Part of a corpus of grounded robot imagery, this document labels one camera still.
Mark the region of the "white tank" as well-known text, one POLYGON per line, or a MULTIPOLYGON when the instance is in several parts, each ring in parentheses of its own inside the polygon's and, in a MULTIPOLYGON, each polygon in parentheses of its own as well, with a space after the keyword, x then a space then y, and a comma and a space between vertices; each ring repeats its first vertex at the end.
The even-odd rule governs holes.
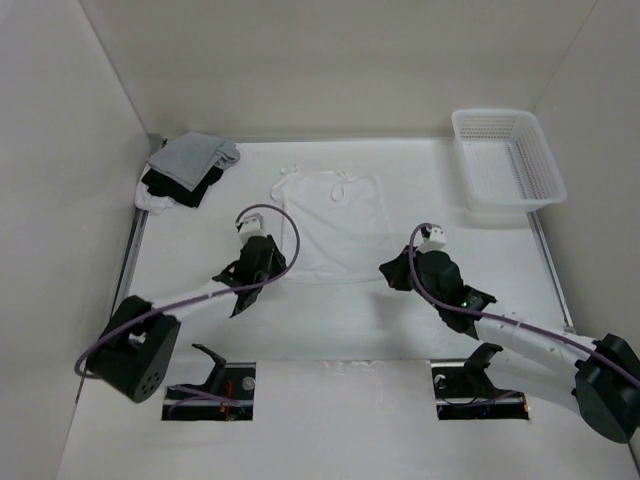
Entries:
POLYGON ((151 195, 148 186, 139 182, 136 186, 134 205, 137 209, 146 211, 151 215, 160 215, 165 210, 175 206, 175 201, 170 197, 158 197, 151 195))
POLYGON ((392 257, 396 242, 376 176, 296 172, 276 183, 270 196, 299 231, 282 225, 280 251, 298 255, 286 281, 331 285, 382 278, 379 265, 392 257))

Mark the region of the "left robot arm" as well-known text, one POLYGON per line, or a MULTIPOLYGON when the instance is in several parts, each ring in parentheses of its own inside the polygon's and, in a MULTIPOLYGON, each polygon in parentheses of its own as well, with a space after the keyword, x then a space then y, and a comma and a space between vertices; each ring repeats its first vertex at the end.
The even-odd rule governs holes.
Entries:
POLYGON ((262 288, 286 271, 286 259, 273 237, 252 236, 237 260, 196 290, 164 300, 125 298, 75 370, 142 403, 165 379, 183 320, 195 314, 233 318, 250 308, 262 288))

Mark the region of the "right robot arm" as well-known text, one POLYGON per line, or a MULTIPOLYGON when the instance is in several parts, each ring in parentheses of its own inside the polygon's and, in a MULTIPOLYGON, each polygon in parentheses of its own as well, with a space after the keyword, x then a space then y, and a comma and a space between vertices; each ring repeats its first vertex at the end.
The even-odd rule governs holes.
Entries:
POLYGON ((639 358, 626 340, 511 319, 494 296, 466 284, 442 251, 406 247, 379 270, 391 289, 416 292, 448 328, 479 341, 463 373, 471 393, 527 393, 577 414, 607 440, 624 444, 633 438, 639 428, 639 358))

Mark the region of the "folded white tank top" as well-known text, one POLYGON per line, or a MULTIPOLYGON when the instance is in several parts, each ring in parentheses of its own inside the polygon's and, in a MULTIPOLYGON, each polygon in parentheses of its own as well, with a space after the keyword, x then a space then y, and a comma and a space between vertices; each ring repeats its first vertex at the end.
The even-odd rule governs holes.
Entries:
POLYGON ((170 197, 158 197, 151 195, 148 186, 139 182, 136 186, 134 205, 137 209, 146 211, 151 215, 160 215, 165 210, 175 206, 175 201, 170 197))

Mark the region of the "folded black tank top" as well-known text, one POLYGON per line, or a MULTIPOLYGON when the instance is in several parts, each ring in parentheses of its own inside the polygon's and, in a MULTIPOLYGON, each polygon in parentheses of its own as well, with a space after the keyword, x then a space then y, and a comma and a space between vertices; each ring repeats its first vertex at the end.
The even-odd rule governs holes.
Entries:
POLYGON ((217 183, 223 174, 222 169, 212 167, 192 190, 153 169, 142 176, 141 182, 152 196, 169 197, 183 206, 198 208, 209 187, 217 183))

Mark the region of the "folded grey tank top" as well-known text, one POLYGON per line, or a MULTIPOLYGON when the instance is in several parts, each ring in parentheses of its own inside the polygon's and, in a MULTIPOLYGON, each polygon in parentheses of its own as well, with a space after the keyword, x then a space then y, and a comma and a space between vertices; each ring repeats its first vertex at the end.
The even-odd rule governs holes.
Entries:
POLYGON ((192 190, 212 167, 222 170, 240 160, 236 144, 230 140, 198 132, 188 132, 152 155, 151 169, 192 190))

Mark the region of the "white plastic basket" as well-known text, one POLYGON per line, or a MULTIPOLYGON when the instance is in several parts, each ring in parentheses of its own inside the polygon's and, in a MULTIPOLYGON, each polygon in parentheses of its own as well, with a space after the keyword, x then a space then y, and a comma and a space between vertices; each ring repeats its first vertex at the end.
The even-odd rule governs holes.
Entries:
POLYGON ((459 109, 454 149, 471 210, 521 214, 563 203, 567 190, 537 117, 523 110, 459 109))

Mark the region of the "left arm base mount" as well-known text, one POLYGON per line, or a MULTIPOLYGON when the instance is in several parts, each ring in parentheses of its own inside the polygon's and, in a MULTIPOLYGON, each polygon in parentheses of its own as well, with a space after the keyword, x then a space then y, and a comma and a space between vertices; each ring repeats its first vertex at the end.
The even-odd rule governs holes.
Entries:
POLYGON ((229 362, 205 345, 198 356, 173 360, 161 419, 177 422, 251 421, 257 383, 254 362, 229 362))

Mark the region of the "metal table edge rail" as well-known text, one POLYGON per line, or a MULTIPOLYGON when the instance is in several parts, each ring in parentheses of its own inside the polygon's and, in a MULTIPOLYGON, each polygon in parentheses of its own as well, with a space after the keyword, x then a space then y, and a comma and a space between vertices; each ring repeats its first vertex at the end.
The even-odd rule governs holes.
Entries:
POLYGON ((105 317, 101 321, 99 329, 96 331, 97 336, 95 338, 95 342, 97 342, 103 336, 104 330, 106 329, 115 311, 120 292, 122 290, 122 284, 125 283, 125 278, 128 276, 126 271, 129 269, 129 264, 131 263, 129 257, 131 256, 131 250, 133 249, 134 240, 140 236, 138 231, 141 229, 141 217, 144 216, 144 213, 140 214, 138 212, 138 208, 135 206, 135 193, 139 183, 139 179, 142 175, 144 167, 147 164, 148 158, 158 150, 162 149, 163 143, 167 140, 165 135, 157 132, 147 133, 145 135, 145 138, 148 145, 147 151, 142 156, 141 164, 134 168, 132 187, 124 196, 124 206, 126 207, 125 236, 123 237, 123 240, 118 244, 120 250, 118 261, 116 263, 113 292, 111 295, 111 299, 107 303, 105 317))

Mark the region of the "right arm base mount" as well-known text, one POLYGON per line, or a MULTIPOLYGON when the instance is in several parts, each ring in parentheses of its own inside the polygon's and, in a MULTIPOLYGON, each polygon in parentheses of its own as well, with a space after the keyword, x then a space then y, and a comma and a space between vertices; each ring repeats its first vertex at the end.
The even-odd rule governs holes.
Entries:
POLYGON ((431 364, 439 420, 529 420, 524 394, 496 388, 486 373, 502 350, 483 343, 467 359, 431 364))

